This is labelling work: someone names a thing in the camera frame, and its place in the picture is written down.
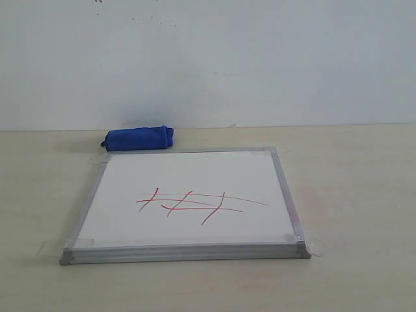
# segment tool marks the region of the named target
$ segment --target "small whiteboard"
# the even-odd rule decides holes
[[[274,148],[108,153],[60,263],[310,258]]]

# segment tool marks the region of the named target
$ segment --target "white board surface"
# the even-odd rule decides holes
[[[270,153],[228,151],[113,155],[74,247],[292,241]]]

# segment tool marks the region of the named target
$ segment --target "table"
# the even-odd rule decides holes
[[[321,257],[59,266],[105,133],[0,133],[0,311],[415,310],[415,124],[176,131],[277,147]]]

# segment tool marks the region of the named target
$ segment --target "white wall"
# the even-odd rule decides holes
[[[416,121],[414,0],[0,0],[0,130]]]

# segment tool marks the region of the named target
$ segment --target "blue object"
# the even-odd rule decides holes
[[[174,145],[174,130],[163,125],[154,128],[112,130],[101,146],[107,151],[163,150]]]

